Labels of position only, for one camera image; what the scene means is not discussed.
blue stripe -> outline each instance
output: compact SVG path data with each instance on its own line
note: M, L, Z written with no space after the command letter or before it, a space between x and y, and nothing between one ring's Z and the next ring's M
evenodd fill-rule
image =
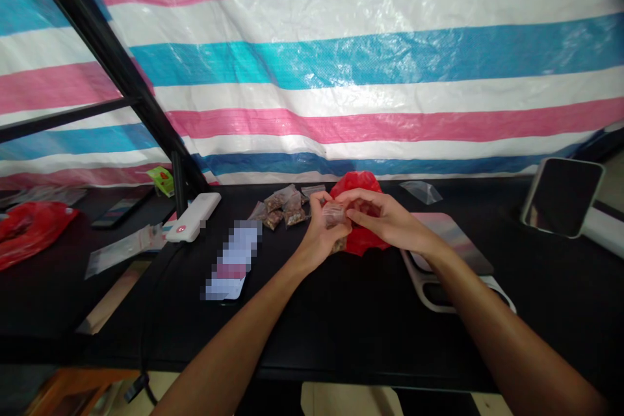
M104 0L96 0L96 3L110 21ZM54 0L0 0L0 36L69 26Z
M233 172L281 172L301 174L317 171L343 176L349 171L367 170L377 176L396 174L486 174L520 172L539 164L546 157L570 156L578 145L543 155L488 157L481 159L336 159L327 160L314 153L227 154L199 157L215 176Z
M0 161L54 154L116 153L158 146L142 123L94 129L44 131L0 145Z
M552 75L624 64L624 14L310 42L153 44L131 51L154 86L273 83L296 90Z

black metal frame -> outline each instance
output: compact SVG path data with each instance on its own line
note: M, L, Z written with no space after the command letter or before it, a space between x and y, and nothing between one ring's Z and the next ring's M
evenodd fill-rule
M149 86L115 36L96 1L54 1L117 86L123 98L0 127L0 142L130 106L165 154L171 156L176 153L180 156L184 178L192 191L195 194L209 192L210 188L202 171L151 94Z

striped tarp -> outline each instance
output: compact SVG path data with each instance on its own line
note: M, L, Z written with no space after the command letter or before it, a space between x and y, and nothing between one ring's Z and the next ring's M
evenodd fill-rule
M97 1L209 181L529 174L624 119L624 0ZM0 49L5 122L115 96L42 0ZM0 185L163 162L121 110L1 145Z

floor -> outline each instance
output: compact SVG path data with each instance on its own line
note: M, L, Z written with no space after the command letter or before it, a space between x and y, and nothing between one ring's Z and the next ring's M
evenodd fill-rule
M151 372L150 384L157 398L161 397L178 374ZM123 398L131 382L124 382L106 416L147 416L151 403L141 392L126 404ZM510 416L512 413L500 395L473 393L481 416ZM397 394L390 387L364 387L306 382L301 392L301 407L305 416L402 416Z

wooden stool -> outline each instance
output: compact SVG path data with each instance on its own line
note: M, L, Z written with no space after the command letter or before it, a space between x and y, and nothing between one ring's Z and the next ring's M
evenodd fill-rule
M111 384L120 380L135 380L138 375L139 371L126 369L59 369L39 390L25 416L50 416L64 398L90 392L79 403L79 412L73 413L88 416Z

